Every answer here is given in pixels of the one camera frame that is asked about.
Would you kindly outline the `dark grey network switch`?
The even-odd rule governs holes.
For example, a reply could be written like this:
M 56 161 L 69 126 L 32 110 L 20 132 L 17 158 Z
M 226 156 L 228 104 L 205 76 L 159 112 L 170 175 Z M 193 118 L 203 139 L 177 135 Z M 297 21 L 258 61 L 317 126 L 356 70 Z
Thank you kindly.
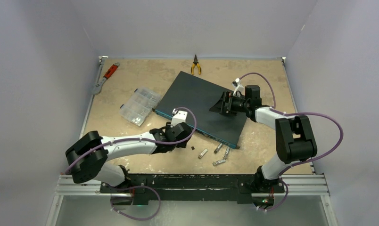
M 247 116 L 244 113 L 226 116 L 209 111 L 224 91 L 227 91 L 224 87 L 180 72 L 156 106 L 155 113 L 170 120 L 174 108 L 186 107 L 197 119 L 198 133 L 239 149 L 239 138 Z

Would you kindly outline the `small white plug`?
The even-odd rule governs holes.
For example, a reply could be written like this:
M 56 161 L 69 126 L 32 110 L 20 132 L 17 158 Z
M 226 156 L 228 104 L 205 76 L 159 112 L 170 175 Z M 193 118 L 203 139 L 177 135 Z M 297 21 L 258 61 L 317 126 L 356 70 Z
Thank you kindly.
M 204 155 L 208 152 L 208 149 L 204 149 L 199 155 L 198 155 L 198 158 L 199 159 L 202 159 L 204 157 Z
M 217 161 L 214 161 L 214 162 L 213 162 L 213 166 L 217 166 L 217 165 L 223 164 L 223 163 L 225 163 L 225 162 L 226 162 L 225 159 L 217 160 Z
M 220 149 L 222 148 L 223 143 L 220 143 L 215 149 L 214 149 L 214 154 L 218 153 Z
M 223 156 L 223 159 L 224 159 L 224 160 L 226 160 L 226 159 L 228 158 L 228 155 L 229 155 L 230 150 L 231 150 L 230 147 L 227 147 L 227 148 L 226 148 L 226 151 L 225 151 L 224 156 Z

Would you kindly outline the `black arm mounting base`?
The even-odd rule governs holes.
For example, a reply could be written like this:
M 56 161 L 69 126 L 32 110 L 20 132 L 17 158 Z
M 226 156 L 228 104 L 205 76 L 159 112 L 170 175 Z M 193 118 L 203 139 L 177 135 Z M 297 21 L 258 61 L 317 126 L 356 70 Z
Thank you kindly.
M 149 201 L 231 201 L 262 204 L 261 198 L 284 194 L 282 182 L 262 182 L 254 174 L 131 174 L 114 188 L 102 182 L 102 194 L 121 194 L 134 205 Z

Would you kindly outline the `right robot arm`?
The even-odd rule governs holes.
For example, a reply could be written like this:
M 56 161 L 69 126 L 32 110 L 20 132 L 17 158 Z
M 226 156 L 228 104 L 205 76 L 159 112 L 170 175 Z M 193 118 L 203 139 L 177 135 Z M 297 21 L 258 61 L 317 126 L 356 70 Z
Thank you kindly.
M 275 130 L 276 154 L 260 166 L 250 184 L 261 192 L 278 183 L 281 172 L 292 163 L 304 162 L 317 154 L 313 130 L 306 115 L 293 117 L 276 113 L 262 103 L 260 87 L 245 86 L 244 94 L 223 92 L 210 109 L 211 112 L 235 116 L 244 113 L 251 121 Z

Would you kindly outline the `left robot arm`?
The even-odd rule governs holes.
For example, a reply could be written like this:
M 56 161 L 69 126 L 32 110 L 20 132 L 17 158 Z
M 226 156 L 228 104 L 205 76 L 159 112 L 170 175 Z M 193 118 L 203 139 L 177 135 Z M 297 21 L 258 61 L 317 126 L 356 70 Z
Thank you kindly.
M 168 122 L 161 128 L 126 137 L 107 137 L 101 136 L 96 130 L 90 131 L 66 150 L 68 167 L 65 174 L 72 176 L 76 184 L 94 179 L 123 193 L 130 188 L 128 170 L 124 166 L 111 164 L 110 160 L 185 148 L 194 132 L 184 122 L 174 126 Z

